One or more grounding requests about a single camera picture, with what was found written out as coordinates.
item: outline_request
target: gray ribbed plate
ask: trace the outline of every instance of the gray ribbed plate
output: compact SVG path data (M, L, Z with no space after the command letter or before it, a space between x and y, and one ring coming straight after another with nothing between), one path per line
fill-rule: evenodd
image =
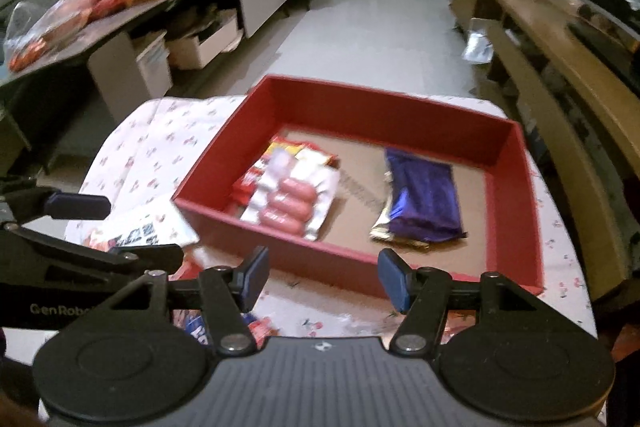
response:
M54 419L55 426L68 425ZM456 401L429 364L390 355L378 338L271 338L220 363L201 393L153 427L498 426ZM599 425L594 419L575 427Z

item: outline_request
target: bolt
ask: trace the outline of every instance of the bolt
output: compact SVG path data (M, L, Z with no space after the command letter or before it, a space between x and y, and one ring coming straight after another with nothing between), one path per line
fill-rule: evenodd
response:
M244 351L249 346L251 346L251 340L242 333L227 335L226 337L222 337L222 340L220 341L220 347L226 351L231 351L232 353Z
M401 335L396 339L396 346L401 351L414 353L427 346L427 341L420 335Z

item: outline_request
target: red box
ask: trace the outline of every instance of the red box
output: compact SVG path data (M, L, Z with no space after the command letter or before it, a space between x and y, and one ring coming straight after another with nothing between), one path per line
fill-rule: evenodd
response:
M274 269L385 296L371 254L292 237L228 213L232 184L284 129L393 146L481 169L486 269L501 272L532 293L542 291L538 214L517 123L427 99L320 80L265 76L193 166L174 201L204 244L241 257L264 245L270 248Z

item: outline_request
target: purple package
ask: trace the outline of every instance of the purple package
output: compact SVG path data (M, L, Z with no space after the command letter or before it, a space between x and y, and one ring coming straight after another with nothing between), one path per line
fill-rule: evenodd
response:
M393 178L389 232L423 243L466 237L451 166L398 149L385 156Z

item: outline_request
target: tablecloth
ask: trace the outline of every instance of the tablecloth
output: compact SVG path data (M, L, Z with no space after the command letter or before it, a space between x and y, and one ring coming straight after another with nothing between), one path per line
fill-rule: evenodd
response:
M113 205L112 216L117 216L175 190L243 98L162 98L144 103L105 141L80 192L105 195ZM505 118L500 108L484 100L427 98ZM545 288L540 298L595 335L590 299L574 247L530 157L529 171L543 243ZM71 221L65 238L81 244L96 226L95 221ZM194 255L209 266L239 262L232 256L214 255L206 247L197 248ZM388 340L401 321L385 299L277 271L272 271L254 313L268 317L279 334L299 337L376 334Z

